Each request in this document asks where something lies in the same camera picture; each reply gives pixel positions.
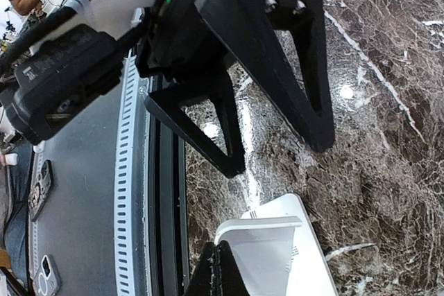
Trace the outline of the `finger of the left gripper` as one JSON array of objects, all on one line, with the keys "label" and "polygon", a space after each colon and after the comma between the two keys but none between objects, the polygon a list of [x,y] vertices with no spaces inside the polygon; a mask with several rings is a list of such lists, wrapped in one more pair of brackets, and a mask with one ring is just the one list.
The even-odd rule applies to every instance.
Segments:
[{"label": "finger of the left gripper", "polygon": [[145,106],[226,177],[245,171],[234,90],[225,68],[151,92]]},{"label": "finger of the left gripper", "polygon": [[195,0],[208,28],[291,129],[321,153],[335,140],[323,0]]}]

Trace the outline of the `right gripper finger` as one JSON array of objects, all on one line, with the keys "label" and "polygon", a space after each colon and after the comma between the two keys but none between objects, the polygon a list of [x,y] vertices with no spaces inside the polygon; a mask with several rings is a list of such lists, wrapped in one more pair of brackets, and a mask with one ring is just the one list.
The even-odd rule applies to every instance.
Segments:
[{"label": "right gripper finger", "polygon": [[249,296],[227,241],[206,243],[185,296]]}]

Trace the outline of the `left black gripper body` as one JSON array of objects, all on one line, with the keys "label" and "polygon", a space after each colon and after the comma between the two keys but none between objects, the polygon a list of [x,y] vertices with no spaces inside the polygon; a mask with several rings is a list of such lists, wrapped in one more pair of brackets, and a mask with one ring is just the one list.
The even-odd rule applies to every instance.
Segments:
[{"label": "left black gripper body", "polygon": [[229,80],[234,58],[204,22],[195,0],[164,0],[150,11],[149,30],[137,53],[143,78],[177,83]]}]

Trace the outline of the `white remote control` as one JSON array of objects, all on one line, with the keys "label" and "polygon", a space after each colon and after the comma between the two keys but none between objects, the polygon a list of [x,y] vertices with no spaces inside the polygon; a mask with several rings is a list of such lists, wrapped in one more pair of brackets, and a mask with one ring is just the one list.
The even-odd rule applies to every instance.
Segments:
[{"label": "white remote control", "polygon": [[336,286],[299,195],[288,193],[242,214],[243,219],[297,217],[287,295],[337,295]]}]

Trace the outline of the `white battery cover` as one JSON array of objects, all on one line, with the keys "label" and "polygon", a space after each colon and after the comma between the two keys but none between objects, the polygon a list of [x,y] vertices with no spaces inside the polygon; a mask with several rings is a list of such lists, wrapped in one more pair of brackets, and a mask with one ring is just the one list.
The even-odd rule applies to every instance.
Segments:
[{"label": "white battery cover", "polygon": [[285,295],[294,232],[301,225],[296,216],[227,220],[214,243],[228,242],[250,295]]}]

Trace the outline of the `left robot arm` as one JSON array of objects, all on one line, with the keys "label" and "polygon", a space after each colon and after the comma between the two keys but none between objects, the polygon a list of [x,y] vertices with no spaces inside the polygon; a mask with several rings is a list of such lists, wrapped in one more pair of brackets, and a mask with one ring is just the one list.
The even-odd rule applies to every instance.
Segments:
[{"label": "left robot arm", "polygon": [[141,77],[169,83],[147,111],[226,177],[245,169],[233,62],[312,150],[335,140],[323,0],[68,0],[12,44],[1,70],[30,46],[1,105],[33,145],[117,86],[131,49]]}]

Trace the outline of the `smartphone with patterned case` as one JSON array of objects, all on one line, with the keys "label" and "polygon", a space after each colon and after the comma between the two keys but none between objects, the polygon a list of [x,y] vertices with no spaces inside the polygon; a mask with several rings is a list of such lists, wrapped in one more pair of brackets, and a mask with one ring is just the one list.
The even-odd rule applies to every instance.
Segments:
[{"label": "smartphone with patterned case", "polygon": [[28,210],[31,220],[35,222],[49,198],[53,188],[53,171],[50,160],[44,160],[38,168],[35,183],[28,196]]}]

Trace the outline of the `grey smartphone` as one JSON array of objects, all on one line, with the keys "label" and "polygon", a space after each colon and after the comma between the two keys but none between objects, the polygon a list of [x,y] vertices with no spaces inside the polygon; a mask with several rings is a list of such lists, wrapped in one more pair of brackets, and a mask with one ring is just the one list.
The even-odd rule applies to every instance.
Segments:
[{"label": "grey smartphone", "polygon": [[60,285],[55,261],[51,255],[45,254],[33,279],[34,292],[39,296],[55,296],[60,290]]}]

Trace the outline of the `black front rail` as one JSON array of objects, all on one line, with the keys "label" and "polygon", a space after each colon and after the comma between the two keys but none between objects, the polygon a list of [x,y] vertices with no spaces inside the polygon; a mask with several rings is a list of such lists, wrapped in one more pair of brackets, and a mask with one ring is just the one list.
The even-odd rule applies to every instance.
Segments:
[{"label": "black front rail", "polygon": [[184,295],[189,284],[185,143],[150,117],[148,253],[152,295]]}]

